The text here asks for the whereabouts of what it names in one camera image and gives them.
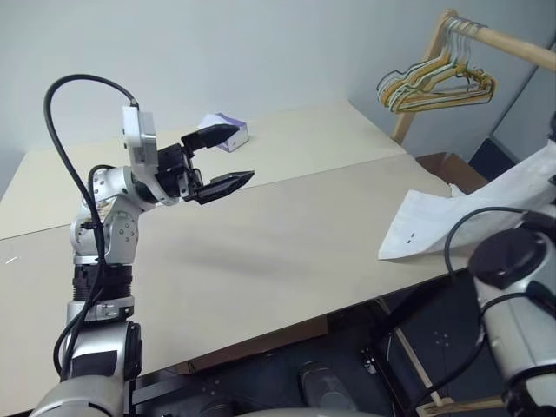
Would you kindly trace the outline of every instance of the floor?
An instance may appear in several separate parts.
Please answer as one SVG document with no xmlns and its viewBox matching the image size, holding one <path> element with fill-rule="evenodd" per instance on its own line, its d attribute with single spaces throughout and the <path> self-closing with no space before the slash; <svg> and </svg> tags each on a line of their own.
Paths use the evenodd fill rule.
<svg viewBox="0 0 556 417">
<path fill-rule="evenodd" d="M 395 307 L 406 293 L 387 297 Z M 362 324 L 271 354 L 211 369 L 188 378 L 186 387 L 139 406 L 141 415 L 173 417 L 195 416 L 209 400 L 231 400 L 237 414 L 275 407 L 303 407 L 297 374 L 307 361 L 319 361 L 332 368 L 346 385 L 361 411 L 390 416 L 392 405 L 376 374 L 362 366 L 361 348 L 368 342 L 367 327 Z M 477 306 L 470 278 L 461 279 L 438 300 L 403 327 L 432 381 L 442 378 L 467 355 L 477 336 Z M 423 389 L 411 370 L 395 338 L 389 360 L 412 398 Z M 172 370 L 157 378 L 176 378 Z M 454 400 L 471 400 L 499 394 L 500 377 L 492 356 L 484 349 L 472 367 L 442 394 Z M 467 413 L 473 417 L 506 416 L 503 409 Z"/>
</svg>

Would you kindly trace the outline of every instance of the black cylinder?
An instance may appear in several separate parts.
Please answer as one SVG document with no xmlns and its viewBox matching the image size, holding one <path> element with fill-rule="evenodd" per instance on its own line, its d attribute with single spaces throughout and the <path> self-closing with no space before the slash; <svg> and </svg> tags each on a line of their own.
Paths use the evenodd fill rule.
<svg viewBox="0 0 556 417">
<path fill-rule="evenodd" d="M 98 271 L 98 265 L 77 265 L 73 277 L 73 301 L 86 301 Z M 99 277 L 97 288 L 103 288 L 99 300 L 114 300 L 131 295 L 131 266 L 107 265 Z"/>
</svg>

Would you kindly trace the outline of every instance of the beige tabletop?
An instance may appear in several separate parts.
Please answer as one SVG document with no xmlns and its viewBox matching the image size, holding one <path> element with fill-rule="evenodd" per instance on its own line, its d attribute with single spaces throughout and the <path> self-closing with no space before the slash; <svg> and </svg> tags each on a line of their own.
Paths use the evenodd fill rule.
<svg viewBox="0 0 556 417">
<path fill-rule="evenodd" d="M 400 152 L 148 212 L 132 286 L 143 372 L 443 274 L 440 255 L 377 260 L 409 189 L 449 194 Z M 33 408 L 56 384 L 51 351 L 73 275 L 68 234 L 63 226 L 0 241 L 1 415 Z"/>
</svg>

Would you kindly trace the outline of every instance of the white wall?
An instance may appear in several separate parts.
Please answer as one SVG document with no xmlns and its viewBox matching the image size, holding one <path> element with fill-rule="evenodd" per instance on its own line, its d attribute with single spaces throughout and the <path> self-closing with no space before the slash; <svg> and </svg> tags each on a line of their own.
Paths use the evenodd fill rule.
<svg viewBox="0 0 556 417">
<path fill-rule="evenodd" d="M 15 153 L 49 147 L 43 94 L 73 72 L 124 84 L 159 130 L 212 110 L 249 118 L 349 97 L 389 132 L 394 116 L 374 86 L 421 58 L 446 7 L 538 44 L 556 25 L 553 0 L 3 0 L 0 143 Z M 530 68 L 482 45 L 473 57 L 500 82 L 493 102 L 419 115 L 405 142 L 414 155 L 469 156 Z M 54 117 L 65 143 L 121 131 L 124 100 L 114 91 L 82 84 L 60 93 Z M 2 178 L 13 172 L 0 169 Z"/>
<path fill-rule="evenodd" d="M 546 145 L 554 111 L 556 76 L 539 68 L 494 131 L 494 137 L 516 161 L 522 161 Z"/>
</svg>

